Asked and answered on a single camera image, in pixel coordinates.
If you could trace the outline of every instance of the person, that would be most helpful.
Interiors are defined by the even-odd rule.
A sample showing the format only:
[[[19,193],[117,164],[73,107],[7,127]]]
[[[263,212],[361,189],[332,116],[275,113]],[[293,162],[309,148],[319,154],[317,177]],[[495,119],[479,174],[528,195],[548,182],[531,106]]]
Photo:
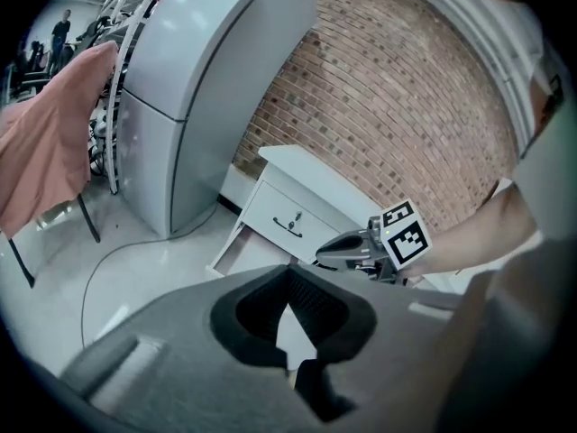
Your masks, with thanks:
[[[70,30],[70,14],[70,10],[65,10],[62,14],[62,21],[58,21],[54,29],[52,29],[52,54],[48,63],[48,73],[50,75],[52,75],[52,72],[54,72],[58,66],[58,59]]]
[[[417,277],[450,272],[492,262],[514,251],[539,231],[547,239],[564,239],[577,232],[577,181],[568,174],[577,168],[572,124],[576,115],[574,93],[563,66],[546,53],[535,65],[528,85],[533,109],[534,135],[522,152],[513,184],[481,206],[468,219],[433,236],[432,248],[401,272]],[[555,183],[565,177],[563,191]],[[546,204],[543,195],[548,194]]]

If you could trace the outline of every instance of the pink cloth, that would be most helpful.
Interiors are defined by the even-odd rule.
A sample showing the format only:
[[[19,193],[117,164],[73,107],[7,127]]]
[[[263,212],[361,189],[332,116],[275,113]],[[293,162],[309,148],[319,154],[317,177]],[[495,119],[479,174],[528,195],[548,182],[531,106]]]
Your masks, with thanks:
[[[108,41],[83,51],[0,116],[0,229],[8,239],[90,181],[88,123],[117,50]]]

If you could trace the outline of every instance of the red brick wall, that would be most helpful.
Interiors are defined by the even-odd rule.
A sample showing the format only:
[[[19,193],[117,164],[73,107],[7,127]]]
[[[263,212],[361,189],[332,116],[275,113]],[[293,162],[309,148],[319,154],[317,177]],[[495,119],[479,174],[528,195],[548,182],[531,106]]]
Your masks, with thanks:
[[[512,126],[472,48],[423,0],[317,0],[234,157],[300,144],[383,207],[411,197],[432,231],[463,221],[515,164]]]

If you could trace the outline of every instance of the white tiled floor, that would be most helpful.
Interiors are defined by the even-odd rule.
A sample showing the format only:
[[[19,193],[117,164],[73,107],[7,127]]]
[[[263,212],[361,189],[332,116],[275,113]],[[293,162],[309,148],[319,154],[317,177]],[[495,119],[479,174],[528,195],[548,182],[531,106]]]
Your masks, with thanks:
[[[14,238],[36,277],[30,289],[0,235],[0,306],[23,353],[59,374],[80,351],[80,310],[87,280],[108,253],[122,245],[158,239],[133,216],[105,182],[83,193],[102,242],[96,244],[78,204],[40,230],[30,223]],[[54,218],[60,210],[51,214]],[[236,215],[222,206],[193,234],[168,242],[125,247],[108,256],[90,282],[85,306],[85,339],[90,342],[120,307],[129,313],[152,299],[206,279],[210,263],[230,234]]]

